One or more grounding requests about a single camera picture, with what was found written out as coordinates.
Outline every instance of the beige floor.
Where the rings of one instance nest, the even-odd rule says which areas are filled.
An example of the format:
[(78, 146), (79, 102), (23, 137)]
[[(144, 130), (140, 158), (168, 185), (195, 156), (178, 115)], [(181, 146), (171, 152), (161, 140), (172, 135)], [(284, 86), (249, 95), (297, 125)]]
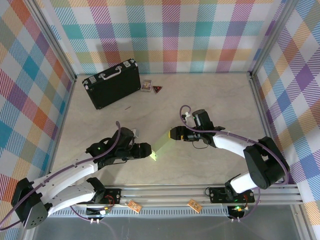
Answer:
[[(140, 131), (137, 142), (153, 144), (172, 127), (181, 125), (179, 109), (205, 109), (215, 126), (251, 139), (262, 138), (263, 130), (246, 75), (153, 74), (155, 94), (135, 92), (101, 110), (91, 103), (80, 76), (67, 113), (53, 169), (72, 162), (92, 143), (111, 137), (119, 121), (123, 127)], [(107, 166), (94, 176), (105, 185), (122, 184), (222, 184), (247, 170), (243, 158), (223, 149), (195, 149), (177, 141), (157, 161), (150, 157)]]

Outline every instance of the red warning triangle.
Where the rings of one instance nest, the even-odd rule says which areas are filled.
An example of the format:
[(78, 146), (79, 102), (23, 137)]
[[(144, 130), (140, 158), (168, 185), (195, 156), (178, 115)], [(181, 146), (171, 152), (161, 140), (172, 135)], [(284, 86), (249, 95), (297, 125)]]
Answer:
[(156, 94), (162, 89), (162, 86), (152, 86), (152, 87)]

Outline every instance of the plaid fabric backdrop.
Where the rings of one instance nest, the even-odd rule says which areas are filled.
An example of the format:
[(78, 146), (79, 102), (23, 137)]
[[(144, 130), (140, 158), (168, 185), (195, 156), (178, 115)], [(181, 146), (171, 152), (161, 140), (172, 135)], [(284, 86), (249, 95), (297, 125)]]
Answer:
[(300, 0), (258, 73), (276, 144), (320, 239), (320, 1)]
[(38, 3), (79, 74), (129, 58), (138, 61), (140, 73), (202, 73), (247, 72), (285, 0)]
[[(23, 0), (0, 1), (0, 219), (17, 182), (44, 173), (72, 82)], [(16, 222), (17, 216), (7, 223)], [(18, 228), (0, 233), (15, 240)]]
[(256, 51), (256, 53), (254, 55), (253, 61), (251, 62), (251, 65), (250, 65), (248, 71), (252, 71), (253, 70), (253, 68), (254, 68), (254, 66), (255, 66), (255, 64), (257, 62), (257, 59), (260, 56), (260, 53), (261, 53), (262, 49), (265, 47), (267, 41), (269, 40), (269, 35), (272, 32), (274, 26), (276, 25), (276, 22), (277, 22), (278, 18), (280, 17), (280, 15), (281, 15), (284, 7), (285, 7), (286, 2), (287, 2), (287, 0), (281, 0), (281, 3), (280, 3), (278, 9), (276, 10), (276, 12), (274, 14), (274, 16), (272, 18), (272, 21), (271, 21), (267, 31), (265, 32), (265, 34), (263, 36), (263, 39), (262, 39), (262, 41), (261, 41), (261, 43), (259, 45), (259, 48), (258, 48), (258, 50)]

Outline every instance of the black briefcase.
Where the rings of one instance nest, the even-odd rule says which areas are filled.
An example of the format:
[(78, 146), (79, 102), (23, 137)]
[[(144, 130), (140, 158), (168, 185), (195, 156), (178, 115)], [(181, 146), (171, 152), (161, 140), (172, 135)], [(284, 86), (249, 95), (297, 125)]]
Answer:
[(141, 88), (138, 64), (129, 59), (82, 81), (96, 109), (102, 109)]

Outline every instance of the small card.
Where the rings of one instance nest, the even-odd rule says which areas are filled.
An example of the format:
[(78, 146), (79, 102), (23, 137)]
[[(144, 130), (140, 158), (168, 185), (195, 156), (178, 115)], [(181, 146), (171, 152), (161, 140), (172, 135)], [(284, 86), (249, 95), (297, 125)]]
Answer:
[(133, 211), (135, 211), (136, 213), (139, 213), (142, 209), (142, 206), (140, 206), (139, 204), (135, 203), (132, 200), (128, 203), (127, 206), (131, 208)]
[(188, 206), (191, 207), (193, 210), (195, 210), (197, 213), (200, 213), (202, 210), (202, 206), (199, 205), (195, 200), (191, 199), (188, 202)]
[(141, 86), (141, 91), (150, 92), (152, 88), (152, 80), (144, 80)]

